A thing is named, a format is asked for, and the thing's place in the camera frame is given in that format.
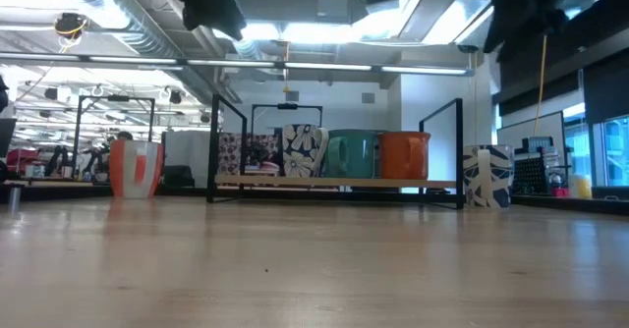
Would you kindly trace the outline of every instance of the ceiling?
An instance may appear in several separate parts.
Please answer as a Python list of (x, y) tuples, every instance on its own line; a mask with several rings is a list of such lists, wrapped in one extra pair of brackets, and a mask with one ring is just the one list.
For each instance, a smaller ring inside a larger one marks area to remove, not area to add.
[[(250, 24), (249, 31), (244, 34), (246, 38), (248, 35), (253, 38), (263, 35), (264, 25), (274, 30), (270, 38), (286, 38), (293, 31), (291, 44), (275, 39), (255, 40), (259, 56), (268, 60), (288, 57), (297, 62), (467, 68), (468, 57), (452, 43), (481, 44), (484, 30), (490, 22), (490, 15), (486, 14), (487, 0), (396, 0), (398, 9), (377, 15), (369, 15), (366, 0), (341, 0), (340, 3), (345, 3), (343, 5), (336, 5), (336, 0), (237, 1)], [(588, 0), (581, 3), (583, 8), (587, 3)], [(134, 56), (138, 53), (128, 43), (134, 32), (126, 27), (129, 22), (126, 15), (129, 14), (141, 19), (141, 24), (134, 29), (149, 29), (153, 36), (162, 40), (162, 44), (171, 47), (170, 52), (180, 57), (242, 57), (237, 45), (222, 38), (222, 32), (205, 27), (187, 31), (182, 24), (183, 4), (178, 0), (112, 0), (105, 4), (124, 6), (119, 10), (106, 11), (90, 7), (83, 0), (0, 0), (0, 51), (57, 53), (64, 50), (72, 54)], [(429, 8), (429, 13), (418, 16), (419, 9), (416, 7), (422, 5)], [(72, 46), (68, 46), (53, 30), (54, 21), (62, 13), (69, 12), (90, 18), (80, 42)], [(310, 29), (303, 29), (304, 23), (311, 25)], [(339, 38), (334, 33), (337, 30), (349, 32), (353, 38), (349, 41), (347, 36)], [(456, 38), (460, 38), (465, 30), (470, 34), (457, 41)], [(101, 88), (105, 94), (153, 97), (158, 110), (181, 111), (184, 114), (162, 115), (157, 119), (158, 125), (196, 128), (200, 126), (203, 104), (207, 103), (212, 93), (221, 93), (234, 103), (240, 102), (238, 90), (227, 86), (229, 82), (285, 79), (283, 71), (274, 70), (227, 69), (219, 72), (214, 68), (195, 67), (192, 72), (183, 74), (156, 71), (151, 67), (138, 68), (142, 70), (65, 67), (61, 64), (16, 66), (10, 62), (0, 65), (3, 76), (10, 75), (11, 80), (16, 82), (17, 88), (13, 93), (18, 97), (24, 96), (16, 103), (19, 117), (25, 121), (48, 120), (56, 123), (71, 123), (76, 118), (76, 112), (55, 111), (54, 119), (42, 119), (39, 111), (34, 109), (73, 107), (80, 94), (93, 94), (95, 89), (98, 91), (97, 88)], [(291, 71), (288, 77), (293, 81), (313, 83), (379, 82), (383, 88), (387, 88), (394, 78), (387, 74), (308, 70)], [(33, 82), (39, 79), (39, 84), (32, 87)], [(64, 101), (46, 99), (43, 93), (48, 87), (70, 91), (70, 97)], [(184, 98), (179, 105), (168, 102), (168, 91), (175, 89), (183, 91)], [(128, 108), (107, 101), (101, 101), (99, 106), (99, 109)], [(103, 119), (101, 112), (94, 113), (89, 119), (95, 123), (109, 121)], [(145, 126), (147, 120), (146, 114), (139, 114), (125, 123)], [(102, 128), (94, 127), (90, 131), (100, 130)]]

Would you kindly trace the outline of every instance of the patterned mug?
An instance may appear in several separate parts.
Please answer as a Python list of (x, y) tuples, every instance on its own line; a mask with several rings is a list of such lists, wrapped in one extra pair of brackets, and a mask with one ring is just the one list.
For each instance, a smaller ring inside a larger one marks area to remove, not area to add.
[(511, 145), (463, 148), (463, 182), (469, 206), (504, 208), (511, 204), (514, 158)]
[(286, 177), (317, 177), (329, 133), (313, 125), (287, 125), (282, 131), (282, 157)]

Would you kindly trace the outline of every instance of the mug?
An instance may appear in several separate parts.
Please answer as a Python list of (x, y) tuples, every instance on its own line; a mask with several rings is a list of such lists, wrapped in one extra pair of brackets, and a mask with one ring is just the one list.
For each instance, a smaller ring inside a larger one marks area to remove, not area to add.
[(164, 148), (157, 142), (118, 139), (111, 143), (109, 178), (114, 195), (147, 198), (155, 193)]
[(380, 145), (381, 178), (394, 180), (429, 178), (430, 134), (389, 132), (377, 137)]
[(327, 129), (287, 125), (282, 130), (282, 158), (286, 177), (317, 177), (327, 150)]
[(373, 177), (373, 155), (376, 133), (360, 130), (330, 131), (325, 157), (325, 177)]
[(511, 204), (514, 158), (511, 145), (463, 148), (463, 182), (468, 205), (504, 208)]

